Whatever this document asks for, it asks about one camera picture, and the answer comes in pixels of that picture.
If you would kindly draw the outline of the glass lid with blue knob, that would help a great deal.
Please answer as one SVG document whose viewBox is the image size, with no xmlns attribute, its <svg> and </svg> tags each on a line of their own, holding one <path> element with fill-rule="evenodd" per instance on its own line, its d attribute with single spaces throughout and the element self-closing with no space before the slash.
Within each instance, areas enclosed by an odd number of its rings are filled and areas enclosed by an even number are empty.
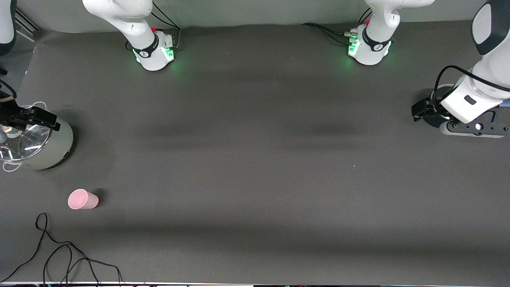
<svg viewBox="0 0 510 287">
<path fill-rule="evenodd" d="M 435 92 L 435 99 L 440 102 L 442 98 L 451 93 L 451 89 L 454 88 L 454 84 L 441 84 L 438 86 Z"/>
</svg>

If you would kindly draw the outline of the pink cup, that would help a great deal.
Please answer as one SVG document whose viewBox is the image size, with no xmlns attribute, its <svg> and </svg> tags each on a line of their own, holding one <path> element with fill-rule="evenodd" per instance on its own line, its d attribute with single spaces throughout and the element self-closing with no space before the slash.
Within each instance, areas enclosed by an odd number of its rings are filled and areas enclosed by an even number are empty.
<svg viewBox="0 0 510 287">
<path fill-rule="evenodd" d="M 77 189 L 69 195 L 67 204 L 73 210 L 90 210 L 97 207 L 99 201 L 97 195 L 84 189 Z"/>
</svg>

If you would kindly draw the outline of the dark blue saucepan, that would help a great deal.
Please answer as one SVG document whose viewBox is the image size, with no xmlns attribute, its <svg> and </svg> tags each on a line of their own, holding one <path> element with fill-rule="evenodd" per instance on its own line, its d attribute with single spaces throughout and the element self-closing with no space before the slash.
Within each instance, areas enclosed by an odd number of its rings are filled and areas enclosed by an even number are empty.
<svg viewBox="0 0 510 287">
<path fill-rule="evenodd" d="M 433 96 L 433 92 L 430 93 L 429 96 L 427 96 L 426 98 L 430 98 L 431 99 L 431 102 L 433 104 L 433 101 L 432 101 L 432 96 Z M 510 127 L 510 104 L 507 104 L 506 102 L 503 103 L 503 106 L 496 106 L 496 107 L 501 107 L 501 114 L 500 114 L 500 118 L 499 118 L 499 121 L 497 122 L 494 122 L 496 124 L 500 124 L 500 125 L 505 125 L 507 127 Z M 480 115 L 479 117 L 477 117 L 475 120 L 473 121 L 480 121 L 480 122 L 491 122 L 490 121 L 490 114 L 489 114 L 489 110 L 486 111 L 485 113 L 483 113 L 482 115 Z M 460 121 L 458 120 L 457 118 L 453 117 L 451 114 L 447 113 L 447 120 L 445 120 L 444 118 L 441 118 L 440 116 L 437 116 L 436 112 L 435 112 L 435 115 L 434 116 L 431 116 L 431 117 L 428 117 L 428 118 L 424 118 L 424 121 L 432 126 L 432 127 L 435 127 L 437 129 L 439 129 L 439 126 L 443 123 L 443 122 L 447 122 L 447 121 L 451 121 L 451 120 L 454 120 L 454 121 Z"/>
</svg>

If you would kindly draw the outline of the dark grey table mat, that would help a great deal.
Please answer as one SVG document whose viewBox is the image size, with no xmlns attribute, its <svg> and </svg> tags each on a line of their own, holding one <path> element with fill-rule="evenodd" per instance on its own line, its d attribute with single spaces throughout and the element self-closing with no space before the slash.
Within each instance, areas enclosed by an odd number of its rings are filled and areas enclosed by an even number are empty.
<svg viewBox="0 0 510 287">
<path fill-rule="evenodd" d="M 305 26 L 187 29 L 142 69 L 119 33 L 44 31 L 18 102 L 75 150 L 0 169 L 0 280 L 51 234 L 102 281 L 510 286 L 510 138 L 444 136 L 411 106 L 479 60 L 470 22 L 411 22 L 374 67 Z M 69 195 L 98 196 L 90 210 Z"/>
</svg>

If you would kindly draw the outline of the silver cooking pot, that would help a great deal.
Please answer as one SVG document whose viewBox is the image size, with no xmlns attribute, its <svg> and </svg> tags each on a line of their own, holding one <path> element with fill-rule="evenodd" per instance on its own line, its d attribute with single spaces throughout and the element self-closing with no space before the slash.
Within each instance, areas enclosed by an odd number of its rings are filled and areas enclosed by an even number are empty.
<svg viewBox="0 0 510 287">
<path fill-rule="evenodd" d="M 64 160 L 71 151 L 74 134 L 68 122 L 57 118 L 60 131 L 53 131 L 49 141 L 35 156 L 21 162 L 0 160 L 0 167 L 6 172 L 13 172 L 23 167 L 31 170 L 49 169 Z"/>
</svg>

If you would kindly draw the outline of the grey metal frame rail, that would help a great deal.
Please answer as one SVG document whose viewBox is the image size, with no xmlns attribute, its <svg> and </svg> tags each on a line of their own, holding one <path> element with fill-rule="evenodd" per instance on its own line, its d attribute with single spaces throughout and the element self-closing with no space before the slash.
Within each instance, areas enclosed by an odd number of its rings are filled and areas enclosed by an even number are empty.
<svg viewBox="0 0 510 287">
<path fill-rule="evenodd" d="M 30 34 L 34 31 L 42 31 L 42 27 L 36 24 L 36 22 L 21 11 L 20 8 L 15 9 L 15 21 L 20 27 L 24 28 Z"/>
</svg>

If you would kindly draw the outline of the glass lid with bronze knob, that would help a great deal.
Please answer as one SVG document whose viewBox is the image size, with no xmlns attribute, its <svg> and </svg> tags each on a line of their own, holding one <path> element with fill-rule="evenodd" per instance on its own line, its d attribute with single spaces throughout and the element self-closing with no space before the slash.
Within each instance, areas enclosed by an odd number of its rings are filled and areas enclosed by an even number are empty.
<svg viewBox="0 0 510 287">
<path fill-rule="evenodd" d="M 21 110 L 30 107 L 40 107 L 49 111 L 44 102 L 20 106 Z M 20 123 L 20 113 L 14 118 L 15 122 Z M 22 129 L 0 125 L 0 130 L 9 138 L 0 145 L 0 160 L 6 162 L 21 162 L 35 156 L 47 144 L 53 133 L 53 130 L 39 125 L 22 125 Z"/>
</svg>

